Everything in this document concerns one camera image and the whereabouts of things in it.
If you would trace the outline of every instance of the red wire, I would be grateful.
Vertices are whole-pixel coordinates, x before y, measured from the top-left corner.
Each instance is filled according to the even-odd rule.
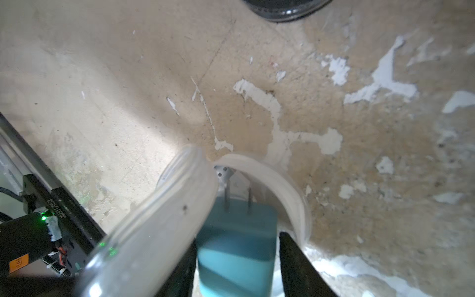
[[[65,267],[65,264],[63,262],[63,255],[66,256],[66,251],[62,247],[58,247],[59,250],[59,263],[61,266]]]

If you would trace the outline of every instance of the metal prong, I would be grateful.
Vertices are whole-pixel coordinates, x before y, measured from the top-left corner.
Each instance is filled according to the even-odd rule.
[[[229,191],[230,191],[229,184],[230,184],[229,180],[227,180],[225,188],[224,188],[224,211],[229,210]]]
[[[249,196],[247,197],[247,214],[251,214],[252,210],[252,193],[251,188],[249,188]]]

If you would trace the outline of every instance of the orange label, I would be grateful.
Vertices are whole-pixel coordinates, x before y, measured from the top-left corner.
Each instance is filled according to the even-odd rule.
[[[28,254],[10,261],[10,273],[28,265]]]

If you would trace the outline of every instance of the black circular object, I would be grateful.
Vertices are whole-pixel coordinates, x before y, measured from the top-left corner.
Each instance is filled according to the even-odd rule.
[[[258,16],[272,22],[285,22],[306,16],[331,0],[243,0]]]

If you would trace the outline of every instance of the white paint patch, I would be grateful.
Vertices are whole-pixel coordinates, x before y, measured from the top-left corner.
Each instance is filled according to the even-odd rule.
[[[394,165],[389,157],[382,157],[381,162],[376,165],[380,174],[394,174]]]
[[[343,86],[346,83],[346,77],[348,76],[348,71],[350,68],[346,66],[346,59],[344,58],[333,58],[333,55],[327,55],[325,58],[330,60],[329,71],[333,72],[332,76],[333,84]],[[322,67],[328,65],[328,62],[322,61]]]
[[[350,276],[372,276],[385,282],[396,290],[398,297],[431,297],[418,288],[411,287],[402,278],[387,276],[370,265],[366,264],[360,257],[348,257],[346,255],[337,256],[331,260],[318,260],[312,262],[315,269],[320,273],[325,273],[331,277]]]
[[[445,104],[442,112],[449,114],[459,107],[467,107],[475,105],[475,94],[467,91],[456,91],[450,100]]]
[[[402,95],[407,100],[411,99],[416,93],[417,88],[414,84],[404,84],[393,79],[394,72],[394,52],[404,44],[404,37],[398,36],[394,45],[384,55],[378,64],[378,68],[371,75],[373,83],[364,86],[352,94],[346,94],[344,104],[352,104],[361,100],[372,102],[376,93],[381,88],[390,90],[392,93]]]
[[[285,132],[280,129],[279,117],[281,105],[277,99],[270,93],[256,87],[245,79],[239,80],[233,86],[233,89],[244,95],[244,100],[252,98],[254,102],[270,112],[272,120],[272,142],[267,146],[267,155],[265,160],[271,164],[279,164],[285,170],[288,168],[292,151],[292,143],[300,141],[306,143],[316,143],[323,154],[334,154],[341,148],[343,136],[337,130],[328,128],[327,133],[318,135],[307,132]]]
[[[177,113],[177,116],[180,116],[180,114],[178,113],[178,110],[176,109],[176,106],[173,103],[173,101],[169,97],[167,97],[167,101],[168,101],[168,103],[170,103],[170,106],[173,108],[173,110]]]
[[[309,185],[307,185],[307,187],[305,188],[305,197],[310,195],[311,192],[312,192],[312,188]]]
[[[278,71],[275,75],[275,79],[277,80],[277,82],[281,81],[285,77],[285,74],[285,71]]]
[[[427,53],[427,48],[429,47],[429,44],[431,44],[433,41],[434,41],[434,38],[431,37],[426,42],[421,44],[417,48],[418,53],[409,60],[409,62],[407,63],[406,66],[409,67],[409,66],[411,66],[415,63],[437,60],[437,59],[439,59],[443,56],[447,56],[452,51],[452,47],[449,46],[446,49],[444,49],[443,51],[441,51],[440,53],[428,54]]]
[[[359,244],[363,244],[364,240],[361,238],[359,235],[356,235],[356,240],[359,242]]]
[[[366,185],[364,184],[364,182],[360,182],[360,181],[353,181],[353,183],[351,183],[353,185],[353,188],[355,188],[356,190],[360,191],[360,192],[363,192],[363,193],[366,193]]]
[[[228,143],[226,140],[220,141],[218,139],[218,137],[216,136],[216,128],[214,127],[213,121],[211,120],[211,116],[209,115],[209,111],[208,111],[208,107],[206,106],[205,98],[203,98],[203,95],[201,94],[200,89],[198,89],[198,85],[195,83],[195,81],[192,77],[191,77],[191,81],[195,85],[195,92],[193,93],[193,96],[191,97],[191,100],[195,101],[196,95],[199,94],[199,100],[201,101],[201,103],[203,103],[203,106],[205,107],[206,116],[208,117],[209,123],[211,124],[211,128],[213,129],[214,143],[215,143],[214,149],[218,151],[218,150],[226,147],[230,151],[233,151],[234,150],[234,145]]]
[[[456,139],[457,137],[458,137],[457,133],[455,133],[452,130],[442,130],[440,131],[440,137],[439,137],[439,140],[437,140],[437,143],[441,144],[445,142],[445,140],[447,139],[450,139],[450,138]]]
[[[432,198],[440,203],[455,205],[463,196],[463,193],[447,192],[439,195],[434,195],[432,196]]]
[[[375,296],[370,291],[364,291],[363,295],[361,295],[361,297],[375,297]]]
[[[347,185],[347,184],[342,184],[342,186],[340,187],[340,193],[338,194],[338,196],[340,196],[340,198],[348,200],[353,194],[354,194],[354,189],[352,186]]]
[[[473,55],[475,54],[475,42],[472,43],[472,45],[467,48],[467,55]]]

